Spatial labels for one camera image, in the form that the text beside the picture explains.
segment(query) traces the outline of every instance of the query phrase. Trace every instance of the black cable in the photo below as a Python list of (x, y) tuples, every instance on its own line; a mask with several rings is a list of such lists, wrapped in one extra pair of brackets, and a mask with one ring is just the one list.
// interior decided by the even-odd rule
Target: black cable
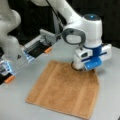
[(59, 24), (60, 24), (61, 27), (63, 28), (63, 24), (62, 24), (62, 22), (61, 22), (60, 17), (59, 17), (58, 14), (55, 12), (54, 8), (53, 8), (52, 5), (49, 3), (49, 1), (46, 0), (46, 2), (48, 3), (48, 5), (50, 6), (50, 8), (52, 9), (52, 11), (54, 12), (54, 14), (56, 15), (56, 17), (57, 17), (57, 19), (58, 19), (58, 21), (59, 21)]

